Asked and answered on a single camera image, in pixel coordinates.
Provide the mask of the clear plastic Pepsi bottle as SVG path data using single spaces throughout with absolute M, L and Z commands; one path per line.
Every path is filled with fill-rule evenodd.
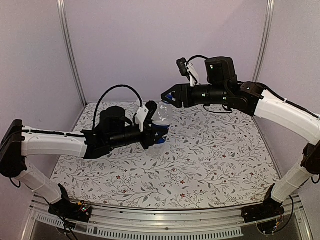
M 173 108 L 171 104 L 160 102 L 156 113 L 152 117 L 152 125 L 171 125 L 173 121 Z M 167 143 L 167 134 L 163 135 L 160 140 L 148 150 L 148 156 L 152 158 L 159 157 L 165 150 Z

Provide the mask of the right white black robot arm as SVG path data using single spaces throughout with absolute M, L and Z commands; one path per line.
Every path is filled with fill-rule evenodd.
M 238 110 L 248 116 L 274 122 L 307 141 L 301 159 L 269 188 L 264 203 L 258 208 L 262 218 L 269 218 L 290 194 L 314 175 L 319 175 L 320 116 L 279 96 L 263 83 L 238 81 L 231 57 L 203 56 L 202 59 L 207 84 L 199 84 L 190 61 L 180 58 L 176 64 L 180 74 L 189 82 L 176 84 L 162 93 L 163 101 L 176 108 L 222 105 L 228 111 Z

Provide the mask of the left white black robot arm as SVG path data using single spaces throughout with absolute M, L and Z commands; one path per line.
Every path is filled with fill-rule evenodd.
M 139 107 L 130 120 L 125 109 L 112 106 L 99 114 L 99 123 L 92 130 L 75 132 L 35 129 L 15 119 L 0 144 L 0 173 L 22 182 L 53 205 L 63 217 L 70 217 L 75 210 L 65 188 L 27 163 L 26 157 L 58 155 L 93 160 L 135 143 L 147 150 L 169 132 L 168 127 L 156 127 L 152 123 L 156 110 L 154 106 Z

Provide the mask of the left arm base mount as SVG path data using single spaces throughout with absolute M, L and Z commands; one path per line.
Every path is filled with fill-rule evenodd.
M 67 190 L 60 183 L 58 186 L 61 190 L 61 200 L 50 204 L 48 212 L 61 218 L 88 223 L 92 214 L 92 205 L 84 200 L 72 203 Z

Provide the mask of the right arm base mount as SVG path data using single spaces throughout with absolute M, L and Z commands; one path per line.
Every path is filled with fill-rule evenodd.
M 257 229 L 265 235 L 273 234 L 280 225 L 285 210 L 283 204 L 267 198 L 260 204 L 241 209 L 245 223 L 257 223 Z

